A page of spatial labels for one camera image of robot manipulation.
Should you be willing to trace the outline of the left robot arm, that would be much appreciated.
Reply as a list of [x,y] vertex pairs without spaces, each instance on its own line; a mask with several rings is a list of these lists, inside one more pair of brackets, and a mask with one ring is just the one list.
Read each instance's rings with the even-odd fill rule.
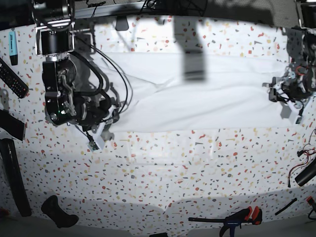
[[280,102],[281,118],[301,124],[304,109],[316,96],[316,2],[296,0],[299,25],[285,30],[289,65],[281,77],[263,83],[271,102]]

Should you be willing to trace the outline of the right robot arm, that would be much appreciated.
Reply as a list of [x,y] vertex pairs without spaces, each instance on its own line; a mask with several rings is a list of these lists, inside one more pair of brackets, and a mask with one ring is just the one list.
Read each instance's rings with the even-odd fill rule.
[[[72,124],[88,138],[91,150],[102,150],[102,132],[119,118],[119,104],[104,89],[98,70],[75,51],[75,3],[72,0],[31,0],[35,22],[37,55],[45,57],[42,81],[45,114],[54,126]],[[77,91],[77,68],[71,57],[80,60],[99,80],[95,90]]]

